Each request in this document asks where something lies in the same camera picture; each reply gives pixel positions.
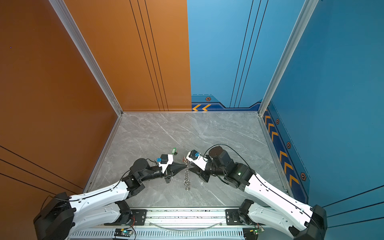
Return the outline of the green plastic key tag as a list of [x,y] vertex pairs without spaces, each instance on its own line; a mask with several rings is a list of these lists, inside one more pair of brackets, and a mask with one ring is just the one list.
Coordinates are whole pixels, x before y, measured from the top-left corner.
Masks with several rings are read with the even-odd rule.
[[175,156],[176,156],[177,154],[178,154],[178,152],[177,152],[177,148],[173,148],[173,149],[172,149],[172,155],[175,155]]

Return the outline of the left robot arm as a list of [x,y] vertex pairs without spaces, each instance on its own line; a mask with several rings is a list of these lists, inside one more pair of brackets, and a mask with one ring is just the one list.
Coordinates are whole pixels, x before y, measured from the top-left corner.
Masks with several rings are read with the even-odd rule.
[[144,182],[171,178],[186,165],[169,160],[166,164],[150,166],[146,159],[137,159],[116,183],[80,195],[60,193],[44,206],[34,218],[39,240],[65,240],[71,234],[101,224],[126,224],[132,211],[126,200],[136,196]]

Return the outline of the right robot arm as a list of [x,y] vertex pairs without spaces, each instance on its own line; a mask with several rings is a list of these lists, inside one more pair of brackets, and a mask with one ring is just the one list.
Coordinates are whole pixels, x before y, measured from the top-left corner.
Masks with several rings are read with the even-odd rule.
[[244,200],[238,209],[241,223],[262,224],[278,230],[294,240],[323,240],[328,228],[327,213],[319,205],[313,207],[283,193],[247,163],[236,163],[220,146],[206,156],[192,150],[185,159],[205,182],[210,176],[223,178],[229,186],[239,189],[267,204],[263,207],[252,200]]

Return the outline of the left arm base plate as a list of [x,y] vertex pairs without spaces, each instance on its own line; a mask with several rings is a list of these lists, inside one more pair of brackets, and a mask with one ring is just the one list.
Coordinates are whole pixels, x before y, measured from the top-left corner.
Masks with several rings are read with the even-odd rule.
[[143,226],[147,217],[146,209],[133,209],[128,210],[126,213],[121,214],[119,223],[128,226]]

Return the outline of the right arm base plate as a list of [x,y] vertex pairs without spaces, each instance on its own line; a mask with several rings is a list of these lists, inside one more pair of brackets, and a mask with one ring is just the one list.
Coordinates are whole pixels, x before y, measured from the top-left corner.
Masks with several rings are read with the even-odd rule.
[[253,226],[256,223],[251,218],[239,209],[226,209],[226,223],[228,226],[246,225]]

